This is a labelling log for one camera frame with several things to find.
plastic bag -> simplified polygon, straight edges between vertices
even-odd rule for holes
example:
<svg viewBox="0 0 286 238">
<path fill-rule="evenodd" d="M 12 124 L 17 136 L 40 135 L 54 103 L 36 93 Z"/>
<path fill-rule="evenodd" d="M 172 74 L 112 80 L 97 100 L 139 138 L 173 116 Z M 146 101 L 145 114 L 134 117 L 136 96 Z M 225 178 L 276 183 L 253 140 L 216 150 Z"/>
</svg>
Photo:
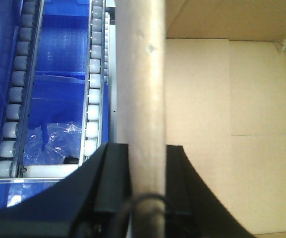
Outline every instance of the plastic bag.
<svg viewBox="0 0 286 238">
<path fill-rule="evenodd" d="M 40 127 L 27 131 L 24 165 L 63 164 L 66 157 L 79 158 L 81 123 L 49 123 L 48 142 L 43 146 L 43 132 Z"/>
<path fill-rule="evenodd" d="M 23 156 L 24 165 L 42 165 L 43 132 L 41 127 L 27 130 Z"/>
<path fill-rule="evenodd" d="M 65 157 L 79 158 L 82 125 L 80 123 L 50 123 L 49 140 L 43 152 L 46 164 L 63 164 Z"/>
</svg>

metal frame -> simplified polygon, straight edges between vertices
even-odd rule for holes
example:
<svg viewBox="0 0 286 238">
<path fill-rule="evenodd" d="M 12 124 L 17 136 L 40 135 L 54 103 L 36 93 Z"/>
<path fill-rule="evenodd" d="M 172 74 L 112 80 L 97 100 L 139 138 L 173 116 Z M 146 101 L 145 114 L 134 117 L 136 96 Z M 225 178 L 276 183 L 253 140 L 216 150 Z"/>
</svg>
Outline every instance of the metal frame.
<svg viewBox="0 0 286 238">
<path fill-rule="evenodd" d="M 39 37 L 40 37 L 41 25 L 43 21 L 44 3 L 45 3 L 45 0 L 40 0 L 38 13 L 36 14 L 38 15 L 37 22 L 36 22 L 36 28 L 35 28 L 36 31 L 34 32 L 34 40 L 32 41 L 33 48 L 30 50 L 33 54 L 30 56 L 30 59 L 29 59 L 30 62 L 29 62 L 28 70 L 27 70 L 27 77 L 28 77 L 27 88 L 26 88 L 25 98 L 21 106 L 21 116 L 19 119 L 19 128 L 18 128 L 18 131 L 20 131 L 20 133 L 18 137 L 16 138 L 16 148 L 15 148 L 15 153 L 13 157 L 12 171 L 11 171 L 12 178 L 17 177 L 18 169 L 23 159 L 25 139 L 26 139 L 26 130 L 27 130 L 27 124 L 28 124 L 28 116 L 29 116 L 29 110 L 30 110 L 30 99 L 32 95 L 32 88 L 33 88 L 33 83 L 34 83 L 34 78 L 35 78 L 35 67 L 37 63 Z"/>
<path fill-rule="evenodd" d="M 92 9 L 93 4 L 92 0 L 89 3 L 89 22 L 88 22 L 88 46 L 87 46 L 87 68 L 85 74 L 85 83 L 84 83 L 84 99 L 83 99 L 83 117 L 82 117 L 82 133 L 81 133 L 81 149 L 79 157 L 79 166 L 81 166 L 88 157 L 84 155 L 84 143 L 86 141 L 86 124 L 88 122 L 88 92 L 90 88 L 90 59 L 91 59 L 91 46 L 92 46 Z M 101 65 L 100 65 L 100 75 L 101 75 L 101 88 L 100 88 L 100 103 L 99 103 L 99 131 L 98 131 L 98 142 L 97 148 L 101 145 L 102 142 L 102 117 L 103 117 L 103 95 L 104 95 L 104 43 L 105 43 L 105 0 L 102 4 L 102 56 L 101 56 Z"/>
</svg>

